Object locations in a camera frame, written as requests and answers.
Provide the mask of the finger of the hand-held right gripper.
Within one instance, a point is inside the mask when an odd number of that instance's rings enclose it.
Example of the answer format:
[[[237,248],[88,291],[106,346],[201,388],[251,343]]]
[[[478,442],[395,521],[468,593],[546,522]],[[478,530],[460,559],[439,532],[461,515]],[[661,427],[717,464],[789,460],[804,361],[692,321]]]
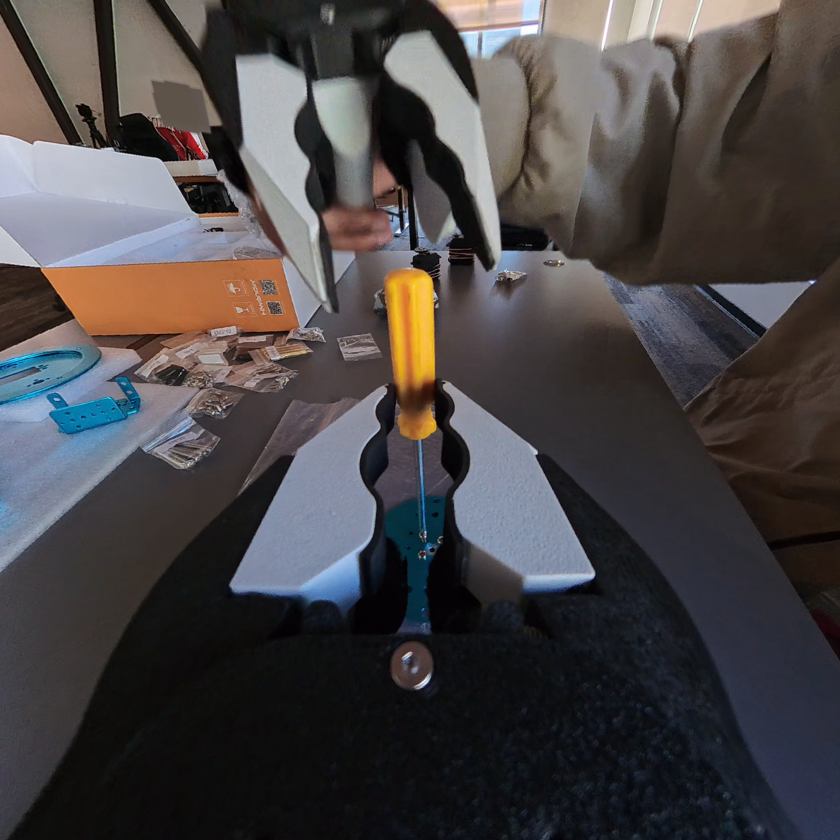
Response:
[[[298,273],[326,311],[337,312],[332,251],[307,194],[311,163],[295,134],[307,79],[276,56],[238,56],[235,68],[248,178]]]
[[[456,230],[486,270],[501,257],[500,221],[476,81],[458,35],[405,31],[387,50],[379,94],[381,156],[413,195],[432,242]]]

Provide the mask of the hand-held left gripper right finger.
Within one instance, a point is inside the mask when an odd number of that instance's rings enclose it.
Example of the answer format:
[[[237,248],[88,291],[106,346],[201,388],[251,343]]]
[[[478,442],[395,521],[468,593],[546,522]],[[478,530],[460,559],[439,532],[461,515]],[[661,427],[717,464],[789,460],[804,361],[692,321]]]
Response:
[[[448,426],[467,455],[453,493],[464,586],[474,596],[525,596],[593,581],[537,450],[450,382],[441,391],[453,404]]]

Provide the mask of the teal round metal plate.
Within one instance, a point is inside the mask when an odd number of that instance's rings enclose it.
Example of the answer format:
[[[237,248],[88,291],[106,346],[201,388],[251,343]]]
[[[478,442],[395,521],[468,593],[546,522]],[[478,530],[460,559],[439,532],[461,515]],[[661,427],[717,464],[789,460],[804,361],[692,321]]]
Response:
[[[385,514],[385,536],[396,549],[405,580],[389,606],[385,632],[389,634],[441,634],[432,622],[427,578],[443,541],[445,497],[426,496],[426,537],[419,530],[417,503],[407,500]]]

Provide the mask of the yellow handled screwdriver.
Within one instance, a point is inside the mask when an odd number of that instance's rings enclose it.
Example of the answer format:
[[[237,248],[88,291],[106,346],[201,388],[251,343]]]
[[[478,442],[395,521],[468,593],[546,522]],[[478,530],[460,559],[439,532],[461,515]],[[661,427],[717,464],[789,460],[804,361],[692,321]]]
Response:
[[[427,550],[423,441],[437,425],[434,284],[416,268],[397,269],[385,277],[385,309],[392,357],[393,384],[400,414],[397,424],[413,442],[418,535]]]

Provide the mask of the grey desk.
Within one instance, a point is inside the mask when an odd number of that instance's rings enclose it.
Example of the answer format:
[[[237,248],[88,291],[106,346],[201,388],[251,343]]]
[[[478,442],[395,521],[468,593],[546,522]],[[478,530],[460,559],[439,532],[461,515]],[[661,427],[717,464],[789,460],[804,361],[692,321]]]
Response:
[[[754,758],[802,838],[838,838],[838,658],[709,458],[602,275],[549,268],[513,291],[442,269],[437,370],[549,455],[656,562],[704,637]],[[362,398],[387,360],[344,362],[375,289],[408,264],[359,257],[329,339],[283,392],[247,395],[193,470],[134,451],[2,572],[2,838],[80,725],[124,628],[174,557],[232,501],[292,398]]]

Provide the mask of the person's right hand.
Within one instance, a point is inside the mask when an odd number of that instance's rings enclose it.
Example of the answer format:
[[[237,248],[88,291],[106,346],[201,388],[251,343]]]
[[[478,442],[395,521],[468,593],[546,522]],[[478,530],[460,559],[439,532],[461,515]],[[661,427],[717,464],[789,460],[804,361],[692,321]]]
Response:
[[[370,252],[388,245],[393,238],[388,214],[378,208],[333,206],[322,214],[333,250]]]

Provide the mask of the clear plastic bag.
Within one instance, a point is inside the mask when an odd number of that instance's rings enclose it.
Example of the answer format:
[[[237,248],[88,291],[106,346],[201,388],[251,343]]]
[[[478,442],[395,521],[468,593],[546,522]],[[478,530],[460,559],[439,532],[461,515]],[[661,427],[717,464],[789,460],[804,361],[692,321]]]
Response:
[[[380,429],[376,410],[384,396],[381,386],[362,400],[292,401],[238,494],[268,477],[283,458],[291,458],[285,479],[305,501],[361,483],[361,455]]]

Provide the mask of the black bag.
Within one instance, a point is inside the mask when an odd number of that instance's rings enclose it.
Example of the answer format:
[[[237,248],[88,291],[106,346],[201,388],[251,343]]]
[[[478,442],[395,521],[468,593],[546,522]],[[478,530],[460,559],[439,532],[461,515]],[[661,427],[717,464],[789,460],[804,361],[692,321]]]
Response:
[[[122,115],[119,121],[119,141],[121,149],[128,154],[163,162],[181,160],[172,143],[161,136],[149,118],[139,112]]]

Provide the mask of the bag of long screws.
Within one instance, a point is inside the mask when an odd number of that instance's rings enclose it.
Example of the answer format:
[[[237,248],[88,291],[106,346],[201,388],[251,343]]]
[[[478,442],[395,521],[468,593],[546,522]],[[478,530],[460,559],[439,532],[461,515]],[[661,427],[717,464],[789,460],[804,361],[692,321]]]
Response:
[[[175,469],[191,469],[209,456],[218,443],[218,436],[183,413],[165,422],[142,451]]]

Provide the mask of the bag of short silver screws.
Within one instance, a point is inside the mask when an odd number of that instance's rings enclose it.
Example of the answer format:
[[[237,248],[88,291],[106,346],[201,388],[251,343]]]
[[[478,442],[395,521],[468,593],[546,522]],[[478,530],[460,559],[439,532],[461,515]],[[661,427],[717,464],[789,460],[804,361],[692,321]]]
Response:
[[[241,392],[231,392],[215,387],[199,390],[185,406],[189,417],[225,419],[244,398]]]

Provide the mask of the pile of small parts bags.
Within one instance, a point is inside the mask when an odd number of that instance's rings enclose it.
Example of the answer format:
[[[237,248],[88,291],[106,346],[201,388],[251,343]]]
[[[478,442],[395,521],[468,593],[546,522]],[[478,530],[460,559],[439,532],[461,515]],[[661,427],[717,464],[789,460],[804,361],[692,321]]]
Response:
[[[247,391],[278,392],[298,375],[285,365],[325,341],[320,328],[245,334],[240,328],[184,332],[161,343],[162,350],[134,375],[142,382],[207,389],[231,385]]]

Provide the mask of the orange cardboard box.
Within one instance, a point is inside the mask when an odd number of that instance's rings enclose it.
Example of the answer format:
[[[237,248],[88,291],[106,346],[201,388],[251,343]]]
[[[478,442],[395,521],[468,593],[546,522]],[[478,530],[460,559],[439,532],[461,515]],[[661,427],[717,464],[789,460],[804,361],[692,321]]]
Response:
[[[235,326],[278,332],[320,307],[296,267],[244,229],[211,232],[162,161],[1,138],[4,265],[41,270],[89,334]]]

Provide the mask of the white foam sheet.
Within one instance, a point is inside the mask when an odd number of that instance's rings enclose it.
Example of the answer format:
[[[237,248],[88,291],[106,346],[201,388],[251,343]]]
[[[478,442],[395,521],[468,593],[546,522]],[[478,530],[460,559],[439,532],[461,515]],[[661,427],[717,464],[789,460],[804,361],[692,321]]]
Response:
[[[148,443],[196,392],[143,383],[137,389],[137,413],[76,434],[60,432],[44,395],[2,406],[2,569]]]

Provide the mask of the person's beige jacket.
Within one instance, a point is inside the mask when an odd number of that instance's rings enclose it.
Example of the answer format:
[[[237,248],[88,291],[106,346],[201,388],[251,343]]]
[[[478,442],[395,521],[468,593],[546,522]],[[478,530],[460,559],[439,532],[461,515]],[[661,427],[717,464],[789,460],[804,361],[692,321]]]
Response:
[[[686,414],[792,583],[838,587],[838,263]]]

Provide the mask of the blue U-shaped bracket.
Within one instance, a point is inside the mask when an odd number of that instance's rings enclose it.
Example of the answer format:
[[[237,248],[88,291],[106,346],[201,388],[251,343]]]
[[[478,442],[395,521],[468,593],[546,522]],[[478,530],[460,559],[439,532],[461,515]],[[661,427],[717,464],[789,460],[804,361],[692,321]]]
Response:
[[[118,400],[105,396],[70,406],[59,393],[48,393],[46,398],[53,406],[49,417],[63,434],[78,434],[124,421],[140,410],[141,398],[126,377],[118,377],[115,382],[123,393]]]

